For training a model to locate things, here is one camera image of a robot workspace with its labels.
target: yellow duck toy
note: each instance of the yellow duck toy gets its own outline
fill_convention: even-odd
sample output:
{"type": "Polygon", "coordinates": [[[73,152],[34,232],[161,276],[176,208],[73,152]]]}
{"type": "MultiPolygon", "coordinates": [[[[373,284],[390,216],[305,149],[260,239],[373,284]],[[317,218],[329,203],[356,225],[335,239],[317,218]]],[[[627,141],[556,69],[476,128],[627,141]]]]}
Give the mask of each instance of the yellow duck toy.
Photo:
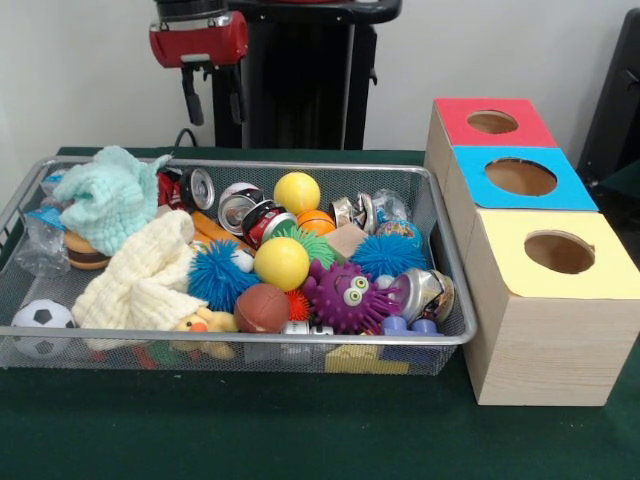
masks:
{"type": "MultiPolygon", "coordinates": [[[[183,318],[174,329],[177,332],[237,332],[238,326],[231,313],[212,312],[200,307],[196,313],[183,318]]],[[[190,342],[176,340],[171,346],[181,352],[200,350],[218,360],[231,360],[236,354],[225,342],[190,342]]]]}

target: red box top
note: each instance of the red box top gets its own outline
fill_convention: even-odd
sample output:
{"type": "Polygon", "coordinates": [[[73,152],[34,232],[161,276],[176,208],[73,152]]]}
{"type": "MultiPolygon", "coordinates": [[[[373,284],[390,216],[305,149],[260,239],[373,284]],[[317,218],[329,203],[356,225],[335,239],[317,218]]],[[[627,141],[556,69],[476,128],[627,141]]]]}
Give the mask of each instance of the red box top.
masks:
{"type": "Polygon", "coordinates": [[[557,147],[527,99],[437,98],[435,103],[454,147],[557,147]]]}

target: round hole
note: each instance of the round hole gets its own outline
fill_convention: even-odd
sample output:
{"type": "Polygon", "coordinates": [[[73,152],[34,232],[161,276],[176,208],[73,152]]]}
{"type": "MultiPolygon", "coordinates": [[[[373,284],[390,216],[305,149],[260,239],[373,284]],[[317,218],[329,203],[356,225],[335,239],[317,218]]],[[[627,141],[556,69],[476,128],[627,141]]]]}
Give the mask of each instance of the round hole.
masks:
{"type": "Polygon", "coordinates": [[[559,273],[575,275],[595,262],[593,247],[567,232],[535,232],[524,242],[531,260],[559,273]]]}
{"type": "Polygon", "coordinates": [[[511,115],[497,110],[481,110],[469,115],[467,122],[482,133],[500,135],[518,129],[518,122],[511,115]]]}
{"type": "Polygon", "coordinates": [[[501,158],[487,165],[484,171],[496,187],[517,195],[539,197],[558,186],[551,170],[521,158],[501,158]]]}

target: orange spiky ball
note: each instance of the orange spiky ball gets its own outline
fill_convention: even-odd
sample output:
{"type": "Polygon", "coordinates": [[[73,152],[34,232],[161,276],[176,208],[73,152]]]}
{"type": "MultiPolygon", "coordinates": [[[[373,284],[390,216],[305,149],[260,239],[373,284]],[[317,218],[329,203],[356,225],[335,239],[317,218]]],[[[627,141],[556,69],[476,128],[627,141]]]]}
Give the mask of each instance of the orange spiky ball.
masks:
{"type": "Polygon", "coordinates": [[[292,322],[306,322],[311,316],[311,305],[300,289],[287,292],[289,299],[290,314],[289,320],[292,322]]]}

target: purple monster toy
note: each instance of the purple monster toy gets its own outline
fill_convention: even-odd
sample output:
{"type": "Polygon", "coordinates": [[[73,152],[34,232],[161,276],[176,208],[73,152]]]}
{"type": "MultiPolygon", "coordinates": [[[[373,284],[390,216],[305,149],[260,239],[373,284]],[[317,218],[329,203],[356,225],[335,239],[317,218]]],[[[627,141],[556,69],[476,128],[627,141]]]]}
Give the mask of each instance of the purple monster toy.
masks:
{"type": "Polygon", "coordinates": [[[312,304],[317,322],[333,327],[336,333],[381,332],[380,324],[402,310],[389,298],[394,289],[380,290],[362,274],[360,266],[333,264],[325,270],[318,260],[311,263],[302,291],[312,304]]]}

